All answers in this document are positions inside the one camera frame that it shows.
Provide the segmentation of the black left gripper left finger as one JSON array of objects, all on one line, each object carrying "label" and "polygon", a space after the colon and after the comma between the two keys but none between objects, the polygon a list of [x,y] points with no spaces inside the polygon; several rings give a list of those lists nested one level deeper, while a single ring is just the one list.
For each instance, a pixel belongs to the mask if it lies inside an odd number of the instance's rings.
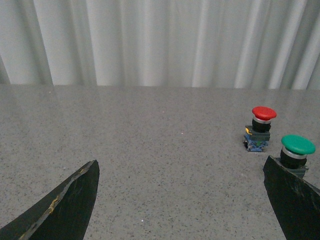
[{"label": "black left gripper left finger", "polygon": [[0,230],[2,240],[82,240],[97,198],[100,168],[89,161]]}]

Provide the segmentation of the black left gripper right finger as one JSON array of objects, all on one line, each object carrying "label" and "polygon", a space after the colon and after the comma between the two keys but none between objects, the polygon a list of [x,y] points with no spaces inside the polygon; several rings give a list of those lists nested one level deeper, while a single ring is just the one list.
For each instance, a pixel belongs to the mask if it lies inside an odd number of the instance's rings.
[{"label": "black left gripper right finger", "polygon": [[320,238],[320,190],[268,156],[263,166],[264,186],[287,240]]}]

